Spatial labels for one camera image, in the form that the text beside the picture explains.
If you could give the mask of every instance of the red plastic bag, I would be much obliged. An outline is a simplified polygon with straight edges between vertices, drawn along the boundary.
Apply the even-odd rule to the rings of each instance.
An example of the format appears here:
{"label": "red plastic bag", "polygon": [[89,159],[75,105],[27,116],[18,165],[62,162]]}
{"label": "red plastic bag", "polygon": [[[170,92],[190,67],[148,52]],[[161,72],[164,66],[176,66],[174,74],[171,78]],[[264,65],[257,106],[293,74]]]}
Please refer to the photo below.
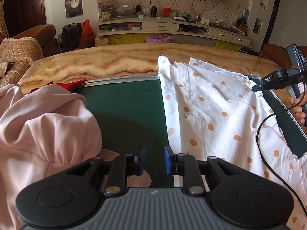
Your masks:
{"label": "red plastic bag", "polygon": [[88,48],[95,46],[95,34],[90,26],[88,20],[83,22],[83,28],[81,32],[81,37],[79,41],[79,48]]}

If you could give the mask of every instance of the lace trim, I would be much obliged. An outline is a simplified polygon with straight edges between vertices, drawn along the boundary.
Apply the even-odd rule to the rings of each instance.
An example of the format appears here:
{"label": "lace trim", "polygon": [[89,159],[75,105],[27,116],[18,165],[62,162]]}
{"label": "lace trim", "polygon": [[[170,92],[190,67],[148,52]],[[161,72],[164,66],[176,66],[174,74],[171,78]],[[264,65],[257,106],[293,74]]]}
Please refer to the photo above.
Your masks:
{"label": "lace trim", "polygon": [[39,46],[40,51],[41,51],[41,56],[43,56],[43,50],[42,50],[40,44],[38,43],[38,41],[35,38],[28,37],[28,36],[25,36],[25,37],[22,37],[22,38],[19,38],[19,39],[4,38],[2,42],[14,42],[14,41],[21,41],[21,40],[31,40],[31,41],[34,41]]}

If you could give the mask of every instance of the hand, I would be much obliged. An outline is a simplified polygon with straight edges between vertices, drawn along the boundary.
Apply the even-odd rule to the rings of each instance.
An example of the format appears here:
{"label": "hand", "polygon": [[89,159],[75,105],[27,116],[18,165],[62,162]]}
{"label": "hand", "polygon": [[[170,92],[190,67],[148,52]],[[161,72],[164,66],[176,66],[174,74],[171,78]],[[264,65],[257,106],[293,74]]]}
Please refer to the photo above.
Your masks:
{"label": "hand", "polygon": [[[294,98],[289,98],[289,103],[291,105],[294,105],[296,103],[298,103],[301,98],[303,97],[303,94],[300,95],[300,97],[298,99],[294,99]],[[295,117],[297,118],[298,120],[298,123],[301,125],[301,126],[304,126],[305,124],[305,118],[306,118],[306,114],[303,112],[303,109],[302,109],[302,105],[306,104],[307,103],[307,93],[305,94],[305,97],[303,99],[303,101],[296,107],[294,107],[293,111],[295,113]]]}

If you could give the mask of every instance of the gray ribbed grip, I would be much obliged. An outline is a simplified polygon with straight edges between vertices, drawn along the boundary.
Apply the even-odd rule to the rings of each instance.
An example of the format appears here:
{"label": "gray ribbed grip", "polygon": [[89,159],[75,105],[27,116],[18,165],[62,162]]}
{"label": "gray ribbed grip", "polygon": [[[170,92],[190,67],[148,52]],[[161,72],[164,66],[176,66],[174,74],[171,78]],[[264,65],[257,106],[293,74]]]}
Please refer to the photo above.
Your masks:
{"label": "gray ribbed grip", "polygon": [[[242,229],[216,216],[203,198],[180,188],[129,188],[107,199],[87,222],[70,230],[233,230]],[[274,230],[285,230],[285,226]],[[35,230],[25,226],[23,230]]]}

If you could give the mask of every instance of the black bag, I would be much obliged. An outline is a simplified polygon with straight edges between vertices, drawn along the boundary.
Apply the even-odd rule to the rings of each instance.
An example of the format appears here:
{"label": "black bag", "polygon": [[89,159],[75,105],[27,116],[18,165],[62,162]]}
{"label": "black bag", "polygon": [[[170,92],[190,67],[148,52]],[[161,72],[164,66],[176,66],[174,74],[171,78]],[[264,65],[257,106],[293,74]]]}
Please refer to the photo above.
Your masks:
{"label": "black bag", "polygon": [[62,28],[62,53],[73,51],[79,47],[81,32],[81,23],[68,24]]}

